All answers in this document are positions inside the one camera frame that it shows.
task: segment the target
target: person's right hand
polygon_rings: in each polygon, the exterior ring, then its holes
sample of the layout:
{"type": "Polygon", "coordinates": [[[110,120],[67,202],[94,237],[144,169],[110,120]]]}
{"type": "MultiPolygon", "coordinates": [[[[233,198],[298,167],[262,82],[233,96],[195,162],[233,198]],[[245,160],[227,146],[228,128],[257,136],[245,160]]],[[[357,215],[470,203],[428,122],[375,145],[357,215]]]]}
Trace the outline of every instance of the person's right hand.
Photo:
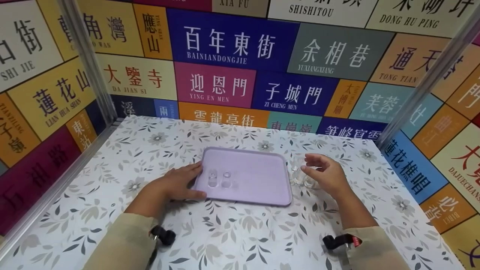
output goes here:
{"type": "Polygon", "coordinates": [[[340,163],[320,154],[305,154],[305,161],[307,166],[302,166],[301,170],[317,181],[333,199],[353,193],[340,163]]]}

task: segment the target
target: black wrist strap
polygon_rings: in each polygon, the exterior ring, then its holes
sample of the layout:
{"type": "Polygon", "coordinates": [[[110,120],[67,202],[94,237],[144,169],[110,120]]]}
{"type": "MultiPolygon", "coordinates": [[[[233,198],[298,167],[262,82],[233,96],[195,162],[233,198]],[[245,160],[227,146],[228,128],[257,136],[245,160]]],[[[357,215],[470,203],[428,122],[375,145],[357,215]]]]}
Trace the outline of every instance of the black wrist strap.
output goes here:
{"type": "Polygon", "coordinates": [[[327,235],[322,240],[328,250],[334,250],[341,245],[353,243],[353,235],[346,233],[335,238],[331,235],[327,235]]]}

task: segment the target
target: person's left hand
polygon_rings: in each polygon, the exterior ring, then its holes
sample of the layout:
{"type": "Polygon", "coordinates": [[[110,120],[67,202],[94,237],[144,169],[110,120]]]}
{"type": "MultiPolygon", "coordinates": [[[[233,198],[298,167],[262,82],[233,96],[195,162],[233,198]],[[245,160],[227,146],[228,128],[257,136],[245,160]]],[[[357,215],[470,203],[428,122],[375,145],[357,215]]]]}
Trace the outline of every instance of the person's left hand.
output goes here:
{"type": "Polygon", "coordinates": [[[207,194],[203,191],[187,188],[189,182],[202,172],[200,162],[190,164],[178,169],[171,169],[164,176],[153,180],[149,185],[162,192],[167,199],[204,199],[207,194]]]}

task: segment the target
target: pink sign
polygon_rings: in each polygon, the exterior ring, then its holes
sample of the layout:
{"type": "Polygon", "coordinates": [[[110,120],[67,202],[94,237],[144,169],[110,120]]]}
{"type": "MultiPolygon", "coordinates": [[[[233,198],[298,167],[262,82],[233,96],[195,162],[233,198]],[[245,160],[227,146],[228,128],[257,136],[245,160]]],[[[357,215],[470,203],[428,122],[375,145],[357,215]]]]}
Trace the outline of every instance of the pink sign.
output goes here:
{"type": "Polygon", "coordinates": [[[480,46],[480,33],[477,35],[477,37],[473,40],[474,44],[477,44],[480,46]]]}
{"type": "Polygon", "coordinates": [[[5,235],[79,156],[63,126],[0,176],[0,234],[5,235]]]}
{"type": "Polygon", "coordinates": [[[255,70],[175,62],[179,101],[250,108],[255,70]]]}
{"type": "Polygon", "coordinates": [[[168,8],[212,11],[212,0],[134,0],[133,2],[168,8]]]}

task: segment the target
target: white floral pattern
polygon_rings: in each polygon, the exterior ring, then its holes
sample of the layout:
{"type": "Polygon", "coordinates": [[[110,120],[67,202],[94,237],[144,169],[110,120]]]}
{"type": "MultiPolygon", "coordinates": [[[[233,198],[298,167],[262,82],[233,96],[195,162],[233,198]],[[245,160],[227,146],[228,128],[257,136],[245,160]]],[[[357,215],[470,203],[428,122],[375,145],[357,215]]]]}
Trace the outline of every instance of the white floral pattern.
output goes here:
{"type": "MultiPolygon", "coordinates": [[[[463,269],[372,141],[133,115],[3,267],[81,269],[139,187],[200,160],[209,146],[263,149],[283,155],[289,166],[298,153],[326,154],[342,164],[353,190],[412,269],[463,269]]],[[[324,236],[341,232],[334,200],[304,186],[293,185],[292,193],[287,208],[210,199],[170,204],[163,226],[177,240],[159,250],[152,269],[349,269],[345,255],[328,253],[322,244],[324,236]]]]}

